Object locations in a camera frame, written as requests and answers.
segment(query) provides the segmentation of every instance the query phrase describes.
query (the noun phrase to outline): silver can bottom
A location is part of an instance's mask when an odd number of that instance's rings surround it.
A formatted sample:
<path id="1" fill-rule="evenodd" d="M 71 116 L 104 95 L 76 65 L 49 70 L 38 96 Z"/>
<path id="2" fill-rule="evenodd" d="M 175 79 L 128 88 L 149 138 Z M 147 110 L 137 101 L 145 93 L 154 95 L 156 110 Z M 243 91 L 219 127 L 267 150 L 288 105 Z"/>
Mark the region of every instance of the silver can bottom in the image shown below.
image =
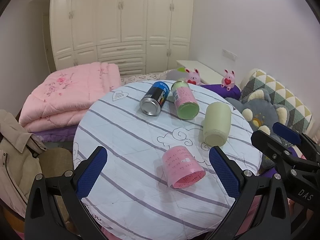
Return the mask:
<path id="1" fill-rule="evenodd" d="M 140 101 L 140 108 L 143 113 L 151 116 L 157 116 L 160 114 L 161 107 L 159 103 L 150 97 L 144 97 Z"/>

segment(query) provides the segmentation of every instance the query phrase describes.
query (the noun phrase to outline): blue gripper pad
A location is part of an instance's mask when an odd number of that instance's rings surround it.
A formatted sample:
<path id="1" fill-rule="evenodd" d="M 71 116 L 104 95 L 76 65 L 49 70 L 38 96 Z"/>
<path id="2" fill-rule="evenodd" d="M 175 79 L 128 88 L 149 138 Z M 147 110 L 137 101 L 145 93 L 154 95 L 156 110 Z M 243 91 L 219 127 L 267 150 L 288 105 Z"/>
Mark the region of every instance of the blue gripper pad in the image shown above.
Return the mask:
<path id="1" fill-rule="evenodd" d="M 107 158 L 107 150 L 102 147 L 78 179 L 76 190 L 78 199 L 81 200 L 89 195 L 104 165 L 107 163 Z"/>
<path id="2" fill-rule="evenodd" d="M 272 130 L 275 134 L 279 135 L 283 139 L 287 140 L 288 142 L 294 145 L 301 144 L 301 138 L 299 133 L 291 130 L 290 128 L 286 127 L 282 123 L 276 122 L 274 123 Z"/>
<path id="3" fill-rule="evenodd" d="M 239 180 L 214 147 L 209 151 L 209 161 L 217 173 L 228 196 L 237 200 L 240 195 Z"/>

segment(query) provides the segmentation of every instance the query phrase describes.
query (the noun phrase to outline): red heart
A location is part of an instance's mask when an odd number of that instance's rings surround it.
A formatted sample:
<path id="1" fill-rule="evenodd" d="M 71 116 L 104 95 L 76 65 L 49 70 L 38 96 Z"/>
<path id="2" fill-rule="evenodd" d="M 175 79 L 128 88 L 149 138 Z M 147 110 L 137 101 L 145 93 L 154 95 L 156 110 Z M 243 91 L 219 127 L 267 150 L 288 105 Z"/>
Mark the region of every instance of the red heart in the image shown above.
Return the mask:
<path id="1" fill-rule="evenodd" d="M 197 84 L 197 82 L 196 81 L 192 81 L 192 80 L 188 80 L 188 83 L 190 83 L 190 84 L 194 84 L 194 85 L 196 85 Z"/>
<path id="2" fill-rule="evenodd" d="M 225 78 L 224 82 L 225 82 L 226 85 L 230 85 L 231 84 L 231 79 Z"/>

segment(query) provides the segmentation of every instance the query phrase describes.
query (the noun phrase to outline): wardrobe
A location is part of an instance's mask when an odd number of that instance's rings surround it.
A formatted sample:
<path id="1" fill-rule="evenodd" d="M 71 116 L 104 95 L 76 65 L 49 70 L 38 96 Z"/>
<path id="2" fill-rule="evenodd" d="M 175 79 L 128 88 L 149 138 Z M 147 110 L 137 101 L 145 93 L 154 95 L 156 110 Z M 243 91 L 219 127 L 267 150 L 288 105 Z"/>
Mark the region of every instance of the wardrobe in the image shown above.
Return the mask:
<path id="1" fill-rule="evenodd" d="M 162 72 L 188 59 L 193 0 L 51 0 L 57 70 L 115 63 L 121 76 Z"/>

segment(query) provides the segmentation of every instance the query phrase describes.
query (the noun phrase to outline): green can bottom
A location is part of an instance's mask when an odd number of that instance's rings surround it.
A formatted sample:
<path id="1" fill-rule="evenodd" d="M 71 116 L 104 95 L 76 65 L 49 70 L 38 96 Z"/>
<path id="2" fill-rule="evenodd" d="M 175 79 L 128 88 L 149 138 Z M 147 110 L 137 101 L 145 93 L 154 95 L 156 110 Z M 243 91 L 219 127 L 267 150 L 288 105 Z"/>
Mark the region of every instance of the green can bottom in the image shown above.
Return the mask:
<path id="1" fill-rule="evenodd" d="M 192 120 L 199 113 L 200 108 L 197 103 L 194 102 L 186 102 L 179 106 L 177 109 L 177 115 L 180 119 L 183 120 Z"/>

